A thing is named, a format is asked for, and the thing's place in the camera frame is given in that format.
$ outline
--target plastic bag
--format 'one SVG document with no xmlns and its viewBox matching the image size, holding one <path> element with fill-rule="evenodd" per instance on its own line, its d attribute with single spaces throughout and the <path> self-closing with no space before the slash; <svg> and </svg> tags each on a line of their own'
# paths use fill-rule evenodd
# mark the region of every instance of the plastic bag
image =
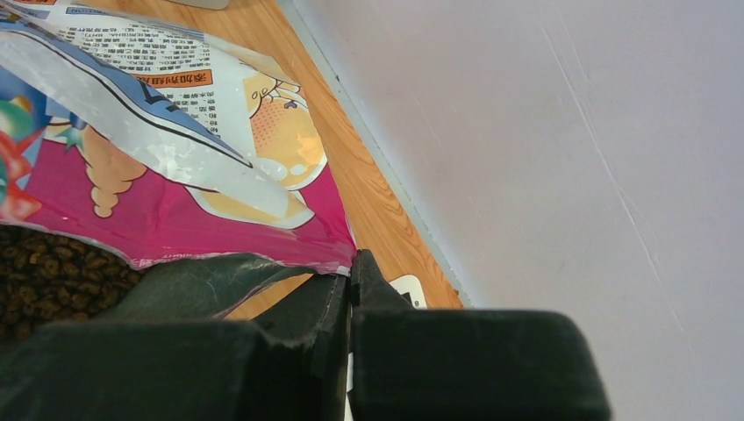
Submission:
<svg viewBox="0 0 744 421">
<path fill-rule="evenodd" d="M 0 221 L 136 268 L 253 253 L 345 275 L 356 247 L 303 93 L 199 31 L 0 0 Z"/>
</svg>

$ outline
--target wooden floor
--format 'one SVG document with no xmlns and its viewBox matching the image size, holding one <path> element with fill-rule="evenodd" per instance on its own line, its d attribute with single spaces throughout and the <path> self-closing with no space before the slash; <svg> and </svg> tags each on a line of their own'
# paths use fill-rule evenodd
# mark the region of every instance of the wooden floor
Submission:
<svg viewBox="0 0 744 421">
<path fill-rule="evenodd" d="M 246 46 L 278 61 L 306 89 L 311 115 L 354 228 L 359 248 L 373 251 L 385 278 L 416 275 L 430 308 L 461 308 L 426 244 L 380 173 L 275 0 L 231 0 L 208 11 L 165 0 L 84 0 L 96 7 L 169 20 Z M 239 307 L 250 318 L 296 288 L 304 278 L 280 282 Z"/>
</svg>

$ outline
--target dry kibble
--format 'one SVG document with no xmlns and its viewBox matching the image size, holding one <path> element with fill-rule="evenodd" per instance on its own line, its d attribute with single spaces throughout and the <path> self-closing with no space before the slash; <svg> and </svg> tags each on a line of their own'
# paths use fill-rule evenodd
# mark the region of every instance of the dry kibble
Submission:
<svg viewBox="0 0 744 421">
<path fill-rule="evenodd" d="M 25 304 L 21 312 L 23 312 L 26 316 L 30 316 L 30 317 L 34 317 L 37 314 L 39 314 L 39 310 L 33 304 Z"/>
<path fill-rule="evenodd" d="M 60 275 L 60 261 L 56 259 L 48 259 L 44 261 L 44 269 L 48 270 L 52 276 L 57 277 Z"/>
<path fill-rule="evenodd" d="M 0 225 L 0 341 L 44 323 L 84 321 L 116 305 L 141 272 L 76 239 Z"/>
<path fill-rule="evenodd" d="M 72 298 L 72 294 L 70 294 L 67 288 L 62 287 L 57 290 L 57 299 L 60 301 L 60 304 L 68 305 L 70 298 Z"/>
<path fill-rule="evenodd" d="M 6 247 L 3 250 L 3 258 L 5 259 L 15 259 L 16 256 L 18 256 L 18 253 L 20 252 L 20 248 L 17 246 L 10 246 Z"/>
<path fill-rule="evenodd" d="M 91 299 L 93 299 L 92 296 L 89 296 L 88 294 L 85 294 L 82 292 L 73 294 L 70 297 L 70 302 L 71 302 L 70 306 L 75 310 L 82 310 L 88 307 L 88 304 L 90 303 Z"/>
<path fill-rule="evenodd" d="M 21 308 L 24 305 L 23 298 L 21 298 L 20 295 L 16 294 L 11 298 L 11 300 L 8 302 L 7 311 L 18 311 L 21 310 Z"/>
<path fill-rule="evenodd" d="M 42 300 L 36 303 L 36 308 L 48 311 L 50 314 L 59 311 L 62 308 L 62 304 L 57 303 L 54 300 Z"/>
<path fill-rule="evenodd" d="M 85 254 L 88 251 L 88 248 L 81 242 L 76 239 L 71 239 L 68 243 L 68 246 L 75 250 L 78 254 Z"/>
<path fill-rule="evenodd" d="M 108 261 L 104 259 L 103 257 L 95 257 L 93 259 L 86 259 L 85 267 L 88 269 L 98 269 L 107 263 Z"/>
<path fill-rule="evenodd" d="M 14 282 L 28 281 L 29 278 L 31 278 L 31 276 L 26 274 L 10 274 L 5 277 L 6 280 Z"/>
<path fill-rule="evenodd" d="M 30 285 L 21 285 L 20 288 L 18 288 L 18 294 L 21 296 L 21 299 L 26 304 L 32 303 L 39 298 L 39 294 L 36 292 L 36 289 L 34 289 Z"/>
<path fill-rule="evenodd" d="M 64 275 L 67 275 L 71 278 L 76 278 L 80 275 L 80 268 L 77 267 L 75 263 L 66 261 L 62 263 L 62 272 L 64 272 Z"/>
<path fill-rule="evenodd" d="M 126 281 L 131 283 L 138 283 L 140 282 L 140 274 L 137 272 L 130 272 L 126 274 Z"/>
<path fill-rule="evenodd" d="M 46 250 L 49 250 L 49 245 L 43 239 L 29 239 L 24 243 L 23 247 L 26 250 L 36 253 L 44 253 Z"/>
<path fill-rule="evenodd" d="M 120 270 L 122 269 L 119 266 L 111 264 L 101 268 L 101 274 L 107 277 L 116 276 Z"/>
<path fill-rule="evenodd" d="M 74 320 L 76 322 L 84 322 L 88 319 L 89 319 L 88 315 L 82 312 L 75 313 L 72 316 L 70 316 L 70 320 Z"/>
<path fill-rule="evenodd" d="M 101 293 L 101 284 L 93 282 L 83 282 L 80 284 L 79 287 L 77 287 L 77 289 L 82 292 L 87 292 L 93 294 L 94 296 L 97 296 Z"/>
<path fill-rule="evenodd" d="M 52 251 L 62 260 L 70 260 L 75 255 L 71 248 L 64 246 L 55 246 Z"/>
<path fill-rule="evenodd" d="M 19 250 L 16 257 L 13 259 L 13 267 L 17 270 L 21 270 L 28 265 L 28 259 L 31 257 L 31 252 L 28 250 Z"/>
<path fill-rule="evenodd" d="M 65 307 L 62 310 L 57 311 L 52 315 L 52 320 L 67 320 L 72 316 L 73 310 L 69 307 Z"/>
</svg>

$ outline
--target pet food bag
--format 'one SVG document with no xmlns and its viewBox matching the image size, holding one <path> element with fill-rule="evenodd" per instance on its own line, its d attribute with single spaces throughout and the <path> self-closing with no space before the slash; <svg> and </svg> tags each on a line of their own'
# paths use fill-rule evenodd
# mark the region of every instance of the pet food bag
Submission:
<svg viewBox="0 0 744 421">
<path fill-rule="evenodd" d="M 347 274 L 303 89 L 264 55 L 66 0 L 0 0 L 0 222 L 133 268 L 253 253 Z"/>
</svg>

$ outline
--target orange label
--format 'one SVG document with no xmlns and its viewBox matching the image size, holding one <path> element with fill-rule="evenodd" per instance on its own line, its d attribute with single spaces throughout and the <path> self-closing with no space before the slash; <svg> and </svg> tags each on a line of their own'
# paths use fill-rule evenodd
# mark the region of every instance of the orange label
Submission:
<svg viewBox="0 0 744 421">
<path fill-rule="evenodd" d="M 170 73 L 168 75 L 136 75 L 153 88 L 190 88 L 192 86 L 211 85 L 211 70 L 192 70 L 190 72 Z"/>
<path fill-rule="evenodd" d="M 19 3 L 26 3 L 26 4 L 48 4 L 52 5 L 57 3 L 57 0 L 16 0 Z"/>
</svg>

